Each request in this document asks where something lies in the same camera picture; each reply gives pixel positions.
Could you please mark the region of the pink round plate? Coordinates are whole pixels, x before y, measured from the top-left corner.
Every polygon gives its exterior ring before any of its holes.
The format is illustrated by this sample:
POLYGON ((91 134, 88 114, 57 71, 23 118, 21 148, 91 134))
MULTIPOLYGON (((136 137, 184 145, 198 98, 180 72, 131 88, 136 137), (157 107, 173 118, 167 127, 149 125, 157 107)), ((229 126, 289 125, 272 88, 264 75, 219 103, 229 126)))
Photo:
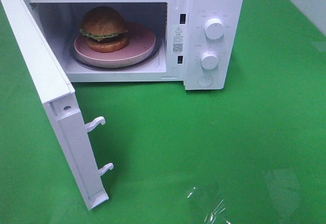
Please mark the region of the pink round plate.
POLYGON ((96 52, 79 35, 74 41, 74 50, 79 61, 99 68, 122 68, 141 62, 149 57, 156 45, 156 36, 149 28, 128 22, 126 46, 114 52, 96 52))

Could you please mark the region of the burger with lettuce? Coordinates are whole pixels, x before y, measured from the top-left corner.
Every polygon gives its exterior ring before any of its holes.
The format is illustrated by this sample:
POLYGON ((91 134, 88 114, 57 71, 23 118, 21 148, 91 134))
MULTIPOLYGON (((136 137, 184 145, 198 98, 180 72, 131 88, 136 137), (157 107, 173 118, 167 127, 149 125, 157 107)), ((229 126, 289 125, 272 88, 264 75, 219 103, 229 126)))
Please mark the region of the burger with lettuce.
POLYGON ((86 38, 88 46, 96 52, 114 52, 127 44, 128 29, 122 15, 106 6, 88 11, 82 21, 79 32, 86 38))

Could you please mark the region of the white microwave door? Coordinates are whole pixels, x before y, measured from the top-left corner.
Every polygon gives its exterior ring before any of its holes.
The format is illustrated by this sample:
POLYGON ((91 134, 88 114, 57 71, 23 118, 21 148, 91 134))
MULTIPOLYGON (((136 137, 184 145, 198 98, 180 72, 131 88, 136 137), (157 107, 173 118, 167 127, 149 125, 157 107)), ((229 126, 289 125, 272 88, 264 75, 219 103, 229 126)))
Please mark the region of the white microwave door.
POLYGON ((104 117, 85 123, 75 90, 24 0, 1 0, 7 19, 69 167, 89 210, 109 199, 101 176, 114 165, 98 168, 88 133, 104 117))

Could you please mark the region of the glass microwave turntable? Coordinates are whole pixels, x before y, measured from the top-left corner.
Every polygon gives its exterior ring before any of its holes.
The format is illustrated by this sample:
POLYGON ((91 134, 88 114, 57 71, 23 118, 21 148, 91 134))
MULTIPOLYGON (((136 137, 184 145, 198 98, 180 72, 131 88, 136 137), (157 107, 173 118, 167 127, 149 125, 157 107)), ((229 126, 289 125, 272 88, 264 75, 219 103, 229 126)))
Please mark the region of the glass microwave turntable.
POLYGON ((137 64, 127 66, 127 67, 122 67, 122 68, 99 68, 99 67, 87 65, 79 61, 76 57, 76 53, 74 50, 74 43, 73 43, 72 46, 69 48, 69 54, 75 64, 69 64, 67 65, 67 67, 69 67, 70 69, 74 69, 75 65, 79 65, 89 70, 103 71, 103 72, 151 72, 156 69, 160 69, 161 66, 165 65, 164 62, 161 62, 159 60, 160 53, 161 53, 161 41, 157 40, 153 53, 149 57, 147 57, 146 59, 142 60, 137 64))

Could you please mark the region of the lower white microwave knob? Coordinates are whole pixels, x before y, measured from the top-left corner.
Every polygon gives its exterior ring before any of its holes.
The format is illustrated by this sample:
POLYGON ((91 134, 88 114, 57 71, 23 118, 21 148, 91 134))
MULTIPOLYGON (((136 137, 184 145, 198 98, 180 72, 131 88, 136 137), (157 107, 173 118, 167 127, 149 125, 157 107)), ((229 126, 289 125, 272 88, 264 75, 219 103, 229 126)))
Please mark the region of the lower white microwave knob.
POLYGON ((215 69, 219 63, 220 58, 217 52, 214 51, 206 51, 200 56, 200 63, 203 69, 212 70, 215 69))

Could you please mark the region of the white microwave knob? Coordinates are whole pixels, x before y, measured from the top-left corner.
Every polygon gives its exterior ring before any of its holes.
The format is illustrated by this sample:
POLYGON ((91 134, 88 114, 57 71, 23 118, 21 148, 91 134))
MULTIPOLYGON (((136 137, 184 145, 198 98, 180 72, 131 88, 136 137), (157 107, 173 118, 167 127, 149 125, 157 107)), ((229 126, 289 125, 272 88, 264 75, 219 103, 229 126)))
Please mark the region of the white microwave knob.
POLYGON ((205 21, 204 32, 208 39, 216 40, 221 38, 225 32, 224 21, 220 17, 212 17, 205 21))
POLYGON ((212 70, 215 69, 219 63, 220 58, 217 52, 214 51, 206 51, 200 56, 200 63, 203 69, 212 70))

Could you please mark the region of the white microwave oven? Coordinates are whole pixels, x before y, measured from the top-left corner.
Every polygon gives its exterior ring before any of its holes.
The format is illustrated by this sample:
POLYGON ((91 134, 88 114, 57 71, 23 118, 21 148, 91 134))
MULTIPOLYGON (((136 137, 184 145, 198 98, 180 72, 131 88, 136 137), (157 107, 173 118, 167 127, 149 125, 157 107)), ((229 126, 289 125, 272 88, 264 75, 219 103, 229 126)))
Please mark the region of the white microwave oven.
POLYGON ((70 82, 181 81, 187 90, 224 87, 242 0, 24 0, 34 21, 70 82), (159 60, 165 65, 151 72, 103 72, 75 64, 69 48, 79 33, 82 17, 97 6, 110 6, 128 22, 146 26, 161 41, 159 60), (204 23, 220 17, 224 35, 208 39, 204 23), (219 65, 203 69, 200 56, 218 53, 219 65), (204 74, 213 77, 209 87, 198 84, 204 74))

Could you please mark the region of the upper white microwave knob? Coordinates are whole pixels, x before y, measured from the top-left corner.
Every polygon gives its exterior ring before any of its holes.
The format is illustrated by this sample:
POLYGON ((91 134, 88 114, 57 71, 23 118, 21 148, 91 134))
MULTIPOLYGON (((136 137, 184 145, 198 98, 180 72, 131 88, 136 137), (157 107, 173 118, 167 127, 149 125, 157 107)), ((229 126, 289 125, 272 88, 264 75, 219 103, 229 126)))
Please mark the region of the upper white microwave knob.
POLYGON ((205 21, 204 32, 208 39, 216 40, 221 38, 225 32, 224 21, 220 17, 212 17, 205 21))

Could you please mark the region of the clear tape patch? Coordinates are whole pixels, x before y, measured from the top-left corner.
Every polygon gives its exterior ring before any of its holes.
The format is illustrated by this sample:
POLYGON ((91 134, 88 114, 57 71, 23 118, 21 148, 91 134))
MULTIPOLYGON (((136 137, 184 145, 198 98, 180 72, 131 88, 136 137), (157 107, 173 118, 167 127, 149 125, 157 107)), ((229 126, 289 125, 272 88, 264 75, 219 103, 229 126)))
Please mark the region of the clear tape patch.
POLYGON ((191 182, 180 192, 190 223, 241 223, 217 181, 191 182))
POLYGON ((263 172, 267 189, 279 216, 289 218, 301 201, 300 184, 293 169, 276 169, 263 172))

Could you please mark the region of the clear tape patch right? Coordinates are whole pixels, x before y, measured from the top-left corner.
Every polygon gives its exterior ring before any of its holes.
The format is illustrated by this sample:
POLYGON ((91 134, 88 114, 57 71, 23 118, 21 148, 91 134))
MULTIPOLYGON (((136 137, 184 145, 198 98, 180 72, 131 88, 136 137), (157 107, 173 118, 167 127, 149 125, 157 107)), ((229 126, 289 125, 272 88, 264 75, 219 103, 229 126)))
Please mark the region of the clear tape patch right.
POLYGON ((263 172, 267 189, 279 216, 289 218, 301 201, 300 184, 293 169, 276 169, 263 172))

